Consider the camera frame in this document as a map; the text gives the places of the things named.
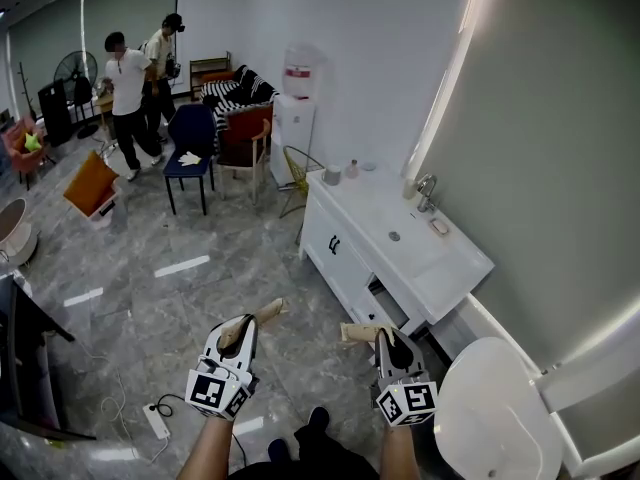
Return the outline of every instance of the toilet lid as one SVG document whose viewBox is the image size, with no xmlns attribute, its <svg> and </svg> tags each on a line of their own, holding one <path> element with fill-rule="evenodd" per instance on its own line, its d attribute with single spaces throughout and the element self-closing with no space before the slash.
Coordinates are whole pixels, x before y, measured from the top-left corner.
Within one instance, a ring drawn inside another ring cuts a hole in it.
<svg viewBox="0 0 640 480">
<path fill-rule="evenodd" d="M 551 480 L 562 441 L 516 350 L 482 338 L 451 365 L 434 433 L 443 458 L 466 480 Z"/>
</svg>

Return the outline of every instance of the cabinet door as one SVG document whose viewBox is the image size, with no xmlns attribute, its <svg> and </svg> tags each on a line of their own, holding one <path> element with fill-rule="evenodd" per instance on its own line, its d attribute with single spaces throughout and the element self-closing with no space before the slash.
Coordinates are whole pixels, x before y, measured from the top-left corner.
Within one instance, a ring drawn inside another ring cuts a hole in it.
<svg viewBox="0 0 640 480">
<path fill-rule="evenodd" d="M 343 306 L 351 308 L 372 273 L 349 236 L 315 197 L 307 200 L 302 242 Z"/>
</svg>

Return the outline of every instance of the person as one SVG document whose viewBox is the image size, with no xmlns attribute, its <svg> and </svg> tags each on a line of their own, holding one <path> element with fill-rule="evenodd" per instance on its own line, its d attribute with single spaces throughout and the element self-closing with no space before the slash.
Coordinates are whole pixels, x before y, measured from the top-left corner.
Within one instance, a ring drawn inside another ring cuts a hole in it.
<svg viewBox="0 0 640 480">
<path fill-rule="evenodd" d="M 144 54 L 152 62 L 155 74 L 150 73 L 144 84 L 145 106 L 147 109 L 147 121 L 149 133 L 156 140 L 161 141 L 158 134 L 160 126 L 160 114 L 167 123 L 176 113 L 171 96 L 171 87 L 167 78 L 167 57 L 171 54 L 171 36 L 184 30 L 182 16 L 177 13 L 169 14 L 162 22 L 162 27 L 151 36 L 144 47 Z"/>
<path fill-rule="evenodd" d="M 151 165 L 157 165 L 162 160 L 162 148 L 149 135 L 141 108 L 145 74 L 153 70 L 153 67 L 142 52 L 126 47 L 122 32 L 109 34 L 104 48 L 111 55 L 105 67 L 104 82 L 113 92 L 112 112 L 116 138 L 131 169 L 127 180 L 133 181 L 140 173 L 140 162 L 133 147 L 133 138 L 142 150 L 152 157 Z"/>
<path fill-rule="evenodd" d="M 307 425 L 294 434 L 300 445 L 299 461 L 291 459 L 284 440 L 276 439 L 268 448 L 271 462 L 251 464 L 233 473 L 229 480 L 419 480 L 409 426 L 386 427 L 378 476 L 364 457 L 345 449 L 327 436 L 328 425 L 329 413 L 323 407 L 316 407 Z M 227 478 L 232 430 L 233 421 L 209 417 L 178 475 L 178 480 Z"/>
</svg>

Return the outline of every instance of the blue chair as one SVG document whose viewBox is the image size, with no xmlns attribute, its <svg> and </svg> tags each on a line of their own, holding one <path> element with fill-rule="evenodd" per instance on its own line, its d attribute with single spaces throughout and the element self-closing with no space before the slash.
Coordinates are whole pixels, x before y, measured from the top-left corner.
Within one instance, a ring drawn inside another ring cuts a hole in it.
<svg viewBox="0 0 640 480">
<path fill-rule="evenodd" d="M 176 207 L 171 194 L 170 178 L 180 180 L 180 188 L 184 191 L 182 178 L 200 179 L 200 197 L 202 199 L 202 213 L 207 214 L 207 205 L 204 200 L 203 177 L 207 174 L 211 177 L 211 190 L 215 191 L 213 182 L 213 157 L 216 154 L 216 123 L 211 109 L 202 103 L 190 103 L 178 107 L 175 115 L 169 122 L 169 135 L 176 145 L 176 150 L 169 158 L 163 174 L 167 183 L 167 192 L 171 202 L 171 210 L 176 214 Z M 178 161 L 182 155 L 190 151 L 202 160 L 197 165 L 183 166 Z"/>
</svg>

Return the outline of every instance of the sofa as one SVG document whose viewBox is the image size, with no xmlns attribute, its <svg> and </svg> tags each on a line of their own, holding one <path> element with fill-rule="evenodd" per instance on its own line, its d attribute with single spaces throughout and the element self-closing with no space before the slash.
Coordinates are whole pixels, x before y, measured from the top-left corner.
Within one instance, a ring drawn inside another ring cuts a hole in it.
<svg viewBox="0 0 640 480">
<path fill-rule="evenodd" d="M 38 135 L 38 142 L 40 142 L 40 149 L 29 152 L 25 149 L 26 134 Z M 22 173 L 24 173 L 27 190 L 29 190 L 29 173 L 36 170 L 40 165 L 40 162 L 46 156 L 46 150 L 44 145 L 44 130 L 36 127 L 31 117 L 23 117 L 15 125 L 2 133 L 2 141 L 4 147 L 11 160 L 11 166 L 13 169 L 20 173 L 20 179 L 22 180 Z"/>
<path fill-rule="evenodd" d="M 200 101 L 211 108 L 218 132 L 229 129 L 229 116 L 273 105 L 278 94 L 255 71 L 244 65 L 236 71 L 204 75 L 202 81 Z"/>
</svg>

